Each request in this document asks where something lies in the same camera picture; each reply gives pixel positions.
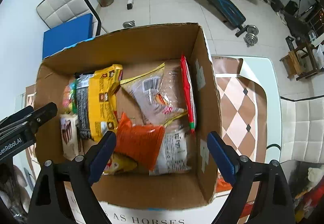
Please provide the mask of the white gloved hand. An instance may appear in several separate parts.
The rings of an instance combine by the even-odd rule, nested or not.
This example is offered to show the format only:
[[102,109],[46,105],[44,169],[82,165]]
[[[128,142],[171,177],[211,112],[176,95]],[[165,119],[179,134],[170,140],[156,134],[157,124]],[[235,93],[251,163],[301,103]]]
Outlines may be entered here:
[[1,199],[14,219],[26,223],[30,206],[30,196],[24,175],[15,165],[10,168],[1,164]]

